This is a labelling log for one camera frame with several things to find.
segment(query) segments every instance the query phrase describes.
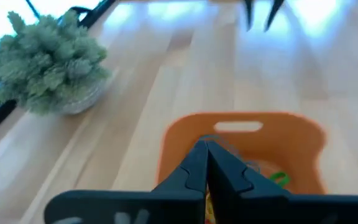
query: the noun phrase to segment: green plant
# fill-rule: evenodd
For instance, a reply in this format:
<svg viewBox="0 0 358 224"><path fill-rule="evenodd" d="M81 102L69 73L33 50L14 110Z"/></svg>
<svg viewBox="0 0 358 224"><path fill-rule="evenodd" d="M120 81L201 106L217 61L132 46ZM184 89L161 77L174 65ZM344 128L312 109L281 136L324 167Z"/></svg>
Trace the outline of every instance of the green plant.
<svg viewBox="0 0 358 224"><path fill-rule="evenodd" d="M16 100L34 113L54 112L110 75L99 64L106 49L78 27L75 12L61 21L42 16L32 25L15 12L8 18L16 35L0 39L0 103Z"/></svg>

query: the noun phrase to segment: orange plastic bin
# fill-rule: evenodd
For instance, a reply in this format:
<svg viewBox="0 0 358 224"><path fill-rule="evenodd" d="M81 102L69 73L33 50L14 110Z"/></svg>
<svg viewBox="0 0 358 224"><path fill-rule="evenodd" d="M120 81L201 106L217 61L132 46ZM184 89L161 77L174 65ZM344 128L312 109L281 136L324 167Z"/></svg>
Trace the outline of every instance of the orange plastic bin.
<svg viewBox="0 0 358 224"><path fill-rule="evenodd" d="M257 121L262 127L256 131L218 131L215 128L219 122L238 121ZM158 162L158 184L205 135L218 135L233 145L244 160L256 161L266 177L277 171L286 172L291 179L286 189L294 194L325 193L318 171L318 158L325 143L324 131L307 118L281 112L198 113L180 118L165 133Z"/></svg>

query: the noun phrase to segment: basket handle hole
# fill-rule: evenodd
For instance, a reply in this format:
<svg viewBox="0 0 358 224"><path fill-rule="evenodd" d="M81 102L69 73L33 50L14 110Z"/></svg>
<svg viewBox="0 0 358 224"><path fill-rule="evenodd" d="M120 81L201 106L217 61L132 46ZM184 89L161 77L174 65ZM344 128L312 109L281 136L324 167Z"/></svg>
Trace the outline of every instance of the basket handle hole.
<svg viewBox="0 0 358 224"><path fill-rule="evenodd" d="M263 125L259 121L225 121L216 123L214 128L216 131L222 132L254 132L260 130Z"/></svg>

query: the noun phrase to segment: green object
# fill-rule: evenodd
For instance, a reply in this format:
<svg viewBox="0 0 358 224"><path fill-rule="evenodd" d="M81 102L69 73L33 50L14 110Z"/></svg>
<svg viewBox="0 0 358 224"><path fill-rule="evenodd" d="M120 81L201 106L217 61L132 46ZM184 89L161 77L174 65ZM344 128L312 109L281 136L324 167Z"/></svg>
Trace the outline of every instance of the green object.
<svg viewBox="0 0 358 224"><path fill-rule="evenodd" d="M278 184L281 187L286 186L290 182L290 177L288 174L280 171L272 174L269 177L270 180L274 181L276 184Z"/></svg>
<svg viewBox="0 0 358 224"><path fill-rule="evenodd" d="M61 21L41 16L31 25L15 12L8 18L16 35L0 39L0 103L16 100L30 112L53 113L110 76L99 64L106 49L78 27L74 11Z"/></svg>

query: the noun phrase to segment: wooden table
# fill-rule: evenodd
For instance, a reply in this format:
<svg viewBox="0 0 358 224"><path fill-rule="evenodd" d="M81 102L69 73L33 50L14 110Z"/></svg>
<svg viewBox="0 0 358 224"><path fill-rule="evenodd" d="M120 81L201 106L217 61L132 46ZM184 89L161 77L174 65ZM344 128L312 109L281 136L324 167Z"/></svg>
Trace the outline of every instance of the wooden table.
<svg viewBox="0 0 358 224"><path fill-rule="evenodd" d="M358 194L358 0L292 0L267 33L240 2L121 2L90 29L114 76L76 116L0 126L0 224L41 223L69 189L150 190L162 134L197 111L291 111L328 133L322 179Z"/></svg>

